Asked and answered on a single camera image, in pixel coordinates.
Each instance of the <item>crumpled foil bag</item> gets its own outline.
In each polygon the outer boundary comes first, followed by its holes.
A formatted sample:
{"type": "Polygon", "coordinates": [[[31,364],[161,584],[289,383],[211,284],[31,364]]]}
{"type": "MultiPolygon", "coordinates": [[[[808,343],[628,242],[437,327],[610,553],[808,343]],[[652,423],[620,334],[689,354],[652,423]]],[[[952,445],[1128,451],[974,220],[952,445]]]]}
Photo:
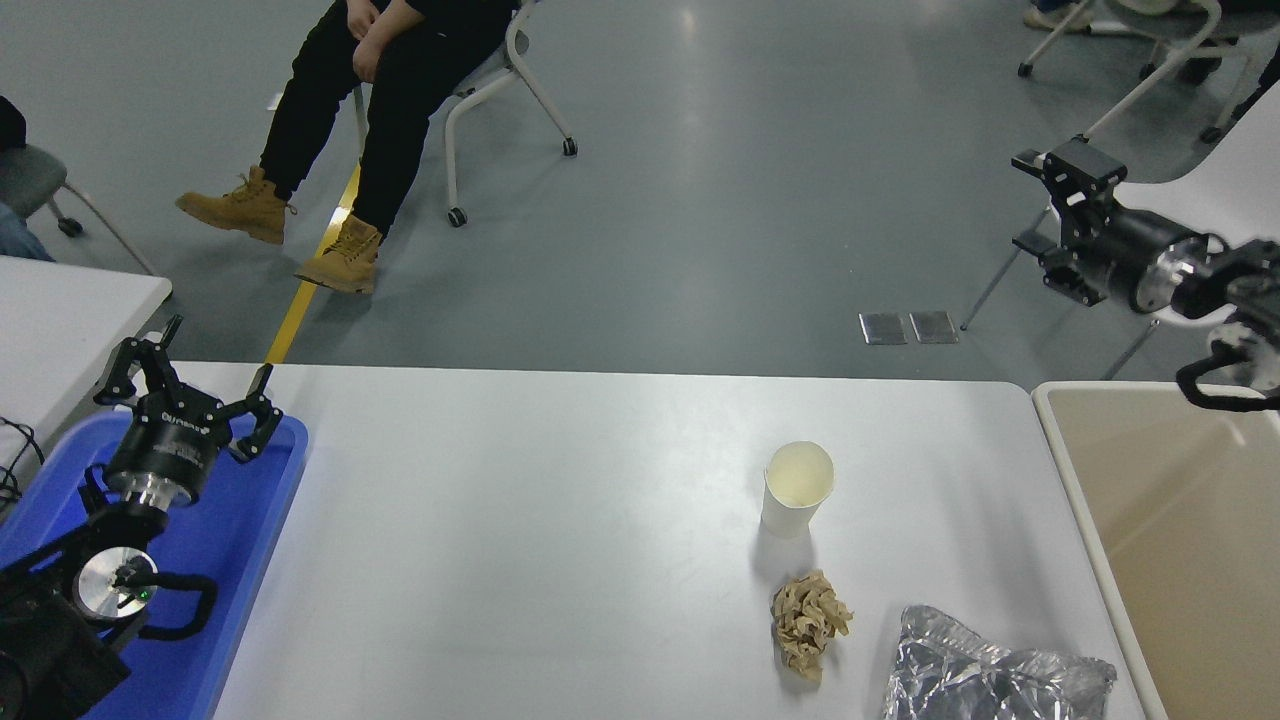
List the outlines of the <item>crumpled foil bag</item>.
{"type": "Polygon", "coordinates": [[[1116,669],[1102,660],[989,643],[955,618],[902,611],[886,720],[1102,720],[1116,669]]]}

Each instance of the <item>tan boot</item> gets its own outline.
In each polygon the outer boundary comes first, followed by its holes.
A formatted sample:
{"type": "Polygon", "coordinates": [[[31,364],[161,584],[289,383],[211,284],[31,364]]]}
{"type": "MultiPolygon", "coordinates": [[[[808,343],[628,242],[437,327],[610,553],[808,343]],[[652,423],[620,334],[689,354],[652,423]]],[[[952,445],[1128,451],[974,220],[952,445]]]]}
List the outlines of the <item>tan boot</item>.
{"type": "Polygon", "coordinates": [[[374,260],[383,233],[355,215],[347,215],[338,240],[319,258],[303,263],[293,277],[339,292],[374,292],[374,260]]]}
{"type": "Polygon", "coordinates": [[[253,165],[244,184],[221,197],[188,192],[174,205],[206,225],[224,231],[244,231],[250,237],[280,245],[284,242],[284,210],[298,210],[275,196],[275,183],[266,179],[262,168],[253,165]]]}

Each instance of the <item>white table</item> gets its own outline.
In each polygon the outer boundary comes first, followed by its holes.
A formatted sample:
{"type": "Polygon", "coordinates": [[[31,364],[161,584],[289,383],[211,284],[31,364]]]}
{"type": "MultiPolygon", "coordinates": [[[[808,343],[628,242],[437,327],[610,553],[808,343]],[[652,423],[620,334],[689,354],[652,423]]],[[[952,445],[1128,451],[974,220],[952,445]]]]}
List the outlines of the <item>white table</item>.
{"type": "MultiPolygon", "coordinates": [[[[224,398],[255,370],[177,368],[224,398]]],[[[1107,716],[1142,716],[1014,386],[280,366],[269,392],[310,457],[218,720],[872,719],[916,602],[1112,662],[1107,716]],[[837,487],[780,541],[762,468],[799,438],[837,487]],[[819,689],[769,628],[812,568],[858,615],[819,689]]]]}
{"type": "MultiPolygon", "coordinates": [[[[50,436],[101,377],[110,351],[172,288],[165,278],[0,256],[0,415],[31,425],[52,450],[50,436]]],[[[0,428],[0,462],[22,442],[0,428]]]]}

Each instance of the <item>yellow floor line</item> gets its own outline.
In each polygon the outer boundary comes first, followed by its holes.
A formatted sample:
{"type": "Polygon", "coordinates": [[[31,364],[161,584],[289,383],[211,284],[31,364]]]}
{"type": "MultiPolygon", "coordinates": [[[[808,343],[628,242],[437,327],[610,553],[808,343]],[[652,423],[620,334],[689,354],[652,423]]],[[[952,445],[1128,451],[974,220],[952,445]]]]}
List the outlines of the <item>yellow floor line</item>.
{"type": "MultiPolygon", "coordinates": [[[[337,240],[338,229],[342,228],[342,222],[351,213],[351,204],[356,201],[357,187],[360,187],[360,165],[356,165],[355,172],[351,173],[351,179],[347,181],[347,190],[342,191],[342,200],[338,201],[338,209],[333,211],[329,227],[325,228],[324,236],[320,238],[320,246],[316,247],[316,258],[337,240]]],[[[293,338],[298,334],[298,327],[302,325],[302,318],[307,314],[307,307],[311,305],[311,299],[315,293],[315,284],[298,281],[298,292],[293,295],[293,302],[289,304],[289,310],[284,314],[280,329],[275,331],[275,340],[271,341],[271,348],[266,351],[265,363],[271,363],[273,365],[284,363],[284,356],[289,354],[289,347],[293,345],[293,338]]]]}

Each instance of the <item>caster wheel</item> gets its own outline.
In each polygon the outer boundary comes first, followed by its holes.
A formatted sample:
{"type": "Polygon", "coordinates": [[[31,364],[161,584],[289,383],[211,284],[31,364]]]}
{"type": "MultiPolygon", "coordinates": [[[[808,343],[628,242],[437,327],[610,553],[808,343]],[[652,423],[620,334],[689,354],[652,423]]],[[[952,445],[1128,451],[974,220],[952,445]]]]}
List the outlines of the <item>caster wheel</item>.
{"type": "Polygon", "coordinates": [[[72,218],[63,218],[58,220],[58,229],[63,231],[67,237],[79,237],[84,234],[84,225],[79,224],[79,220],[72,218]]]}

